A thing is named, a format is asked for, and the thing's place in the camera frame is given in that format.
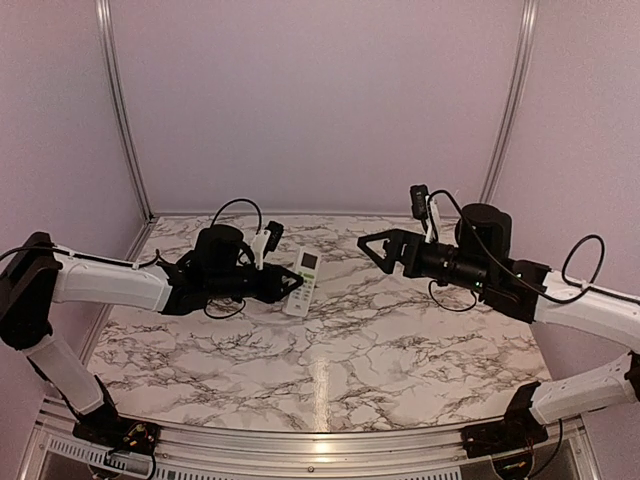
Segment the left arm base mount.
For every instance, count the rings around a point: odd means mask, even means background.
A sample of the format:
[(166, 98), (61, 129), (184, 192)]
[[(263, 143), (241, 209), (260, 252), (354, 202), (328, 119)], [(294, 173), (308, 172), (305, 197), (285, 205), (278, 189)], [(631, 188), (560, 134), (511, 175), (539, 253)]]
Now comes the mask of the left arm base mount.
[(73, 436), (115, 452), (151, 456), (155, 452), (160, 430), (161, 427), (153, 422), (119, 417), (115, 422), (99, 426), (76, 423)]

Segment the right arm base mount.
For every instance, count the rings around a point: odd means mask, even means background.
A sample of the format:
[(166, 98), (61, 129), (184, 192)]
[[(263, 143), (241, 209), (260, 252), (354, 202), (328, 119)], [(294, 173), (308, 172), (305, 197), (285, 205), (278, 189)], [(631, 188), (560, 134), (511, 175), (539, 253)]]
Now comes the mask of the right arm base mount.
[(532, 447), (549, 438), (544, 426), (522, 421), (499, 420), (467, 426), (461, 439), (468, 458), (491, 456)]

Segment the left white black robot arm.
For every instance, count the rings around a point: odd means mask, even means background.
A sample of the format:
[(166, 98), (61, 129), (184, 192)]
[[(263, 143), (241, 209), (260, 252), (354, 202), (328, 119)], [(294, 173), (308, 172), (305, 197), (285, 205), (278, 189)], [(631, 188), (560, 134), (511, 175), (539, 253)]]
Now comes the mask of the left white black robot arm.
[(239, 229), (211, 225), (177, 262), (139, 263), (66, 250), (36, 232), (7, 254), (11, 260), (1, 274), (1, 340), (24, 354), (102, 443), (119, 444), (126, 423), (106, 388), (55, 336), (49, 321), (52, 304), (118, 305), (165, 316), (203, 310), (212, 300), (251, 298), (273, 304), (304, 283), (301, 275), (265, 261), (280, 237), (279, 228), (266, 229), (246, 243)]

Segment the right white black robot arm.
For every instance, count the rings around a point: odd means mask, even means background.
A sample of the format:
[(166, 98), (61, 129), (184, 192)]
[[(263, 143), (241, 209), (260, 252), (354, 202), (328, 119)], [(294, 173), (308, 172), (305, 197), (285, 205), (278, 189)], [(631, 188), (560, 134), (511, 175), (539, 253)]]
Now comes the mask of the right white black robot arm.
[(455, 242), (391, 229), (362, 236), (357, 246), (386, 274), (397, 264), (407, 278), (472, 292), (477, 300), (514, 320), (560, 325), (628, 348), (628, 353), (587, 372), (517, 390), (495, 438), (515, 448), (534, 421), (559, 419), (639, 400), (639, 300), (571, 280), (551, 267), (509, 256), (511, 217), (494, 206), (469, 204), (460, 211)]

